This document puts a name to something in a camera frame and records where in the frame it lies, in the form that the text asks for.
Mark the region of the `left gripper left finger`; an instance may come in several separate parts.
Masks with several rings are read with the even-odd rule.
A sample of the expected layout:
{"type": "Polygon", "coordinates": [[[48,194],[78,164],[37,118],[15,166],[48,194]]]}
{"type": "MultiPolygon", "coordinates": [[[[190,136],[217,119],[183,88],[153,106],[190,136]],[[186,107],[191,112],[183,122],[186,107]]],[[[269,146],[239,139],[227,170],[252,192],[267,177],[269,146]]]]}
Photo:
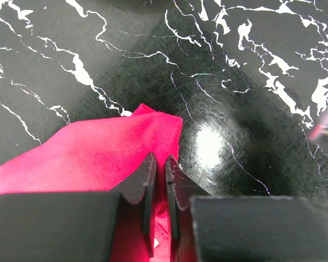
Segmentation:
{"type": "Polygon", "coordinates": [[[111,258],[154,255],[156,157],[148,153],[139,167],[112,189],[121,194],[111,258]]]}

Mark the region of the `pink red t shirt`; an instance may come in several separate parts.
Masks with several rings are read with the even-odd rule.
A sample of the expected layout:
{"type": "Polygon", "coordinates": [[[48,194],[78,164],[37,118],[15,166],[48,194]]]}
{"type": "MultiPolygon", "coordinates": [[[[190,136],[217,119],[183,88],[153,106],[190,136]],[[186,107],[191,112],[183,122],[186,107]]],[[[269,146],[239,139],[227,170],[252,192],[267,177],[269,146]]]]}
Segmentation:
{"type": "Polygon", "coordinates": [[[153,261],[170,260],[165,162],[178,157],[183,120],[141,104],[129,117],[79,121],[0,166],[0,195],[110,190],[152,152],[157,159],[153,261]]]}

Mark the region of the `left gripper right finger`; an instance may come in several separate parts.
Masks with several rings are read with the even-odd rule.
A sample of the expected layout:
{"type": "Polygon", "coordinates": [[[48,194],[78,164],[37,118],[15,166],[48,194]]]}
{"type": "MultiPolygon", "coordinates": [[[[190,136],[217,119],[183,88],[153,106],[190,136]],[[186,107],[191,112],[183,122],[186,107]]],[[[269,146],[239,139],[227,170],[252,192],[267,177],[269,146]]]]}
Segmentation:
{"type": "Polygon", "coordinates": [[[209,193],[183,172],[173,155],[166,160],[165,176],[171,239],[178,240],[185,234],[184,230],[192,226],[190,199],[209,193]]]}

